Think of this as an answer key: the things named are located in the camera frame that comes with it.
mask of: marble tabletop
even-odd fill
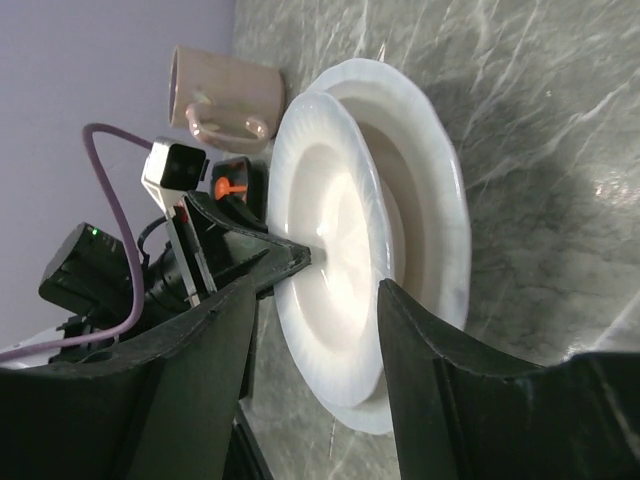
[[[238,0],[234,36],[235,55],[282,71],[289,99],[352,57],[423,89],[466,186],[472,335],[556,363],[592,348],[640,289],[636,1]],[[273,301],[260,309],[244,406],[275,477],[399,477],[393,437],[336,422],[296,370]]]

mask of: white plate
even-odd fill
[[[463,329],[471,228],[458,158],[431,103],[393,67],[360,58],[326,70],[308,91],[340,100],[395,198],[406,238],[405,274],[397,281],[429,311]],[[321,402],[355,430],[392,430],[384,376],[376,393],[356,407]]]
[[[354,407],[382,373],[377,292],[395,278],[395,255],[371,155],[331,95],[303,93],[287,109],[267,208],[271,233],[312,250],[311,265],[274,291],[291,355],[316,396]]]

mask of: cable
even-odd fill
[[[149,267],[149,260],[151,259],[151,255],[144,251],[144,242],[151,233],[167,221],[167,217],[156,218],[153,222],[145,227],[140,236],[138,237],[138,250],[140,250],[140,255],[142,255],[142,272],[144,273]]]
[[[127,222],[127,217],[118,202],[118,197],[113,191],[109,177],[100,163],[98,152],[96,150],[95,142],[93,141],[94,133],[108,133],[116,137],[128,140],[142,148],[151,150],[151,142],[148,142],[140,137],[137,137],[129,132],[120,130],[117,127],[106,125],[104,123],[90,123],[85,125],[82,129],[82,140],[84,142],[85,149],[89,155],[91,165],[98,177],[98,182],[102,187],[102,191],[107,197],[111,211],[113,212],[120,233],[122,234],[122,243],[124,245],[124,251],[127,255],[127,261],[129,263],[129,269],[131,270],[131,284],[133,285],[133,302],[131,305],[131,312],[129,316],[119,325],[102,330],[100,332],[90,333],[88,335],[81,335],[78,337],[63,338],[62,340],[54,340],[51,342],[37,343],[35,345],[27,345],[22,348],[17,348],[8,352],[0,353],[0,362],[6,362],[8,360],[15,360],[16,358],[26,357],[33,355],[34,353],[43,352],[46,350],[53,350],[57,348],[72,347],[83,343],[99,342],[108,338],[120,335],[131,327],[133,327],[140,315],[142,314],[142,308],[144,306],[144,282],[142,279],[142,268],[140,267],[140,260],[138,258],[138,251],[136,250],[136,244],[133,240],[133,234],[131,228]]]

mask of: wall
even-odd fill
[[[172,50],[180,43],[229,53],[233,6],[234,0],[2,3],[0,347],[67,318],[37,288],[73,227],[88,221],[119,236],[84,153],[83,125],[106,122],[150,140],[167,135],[193,143],[188,132],[168,126]],[[140,185],[146,153],[106,136],[96,143],[137,236],[160,213]]]

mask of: mug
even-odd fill
[[[274,68],[177,46],[169,123],[201,143],[233,153],[262,150],[278,130],[284,83]]]

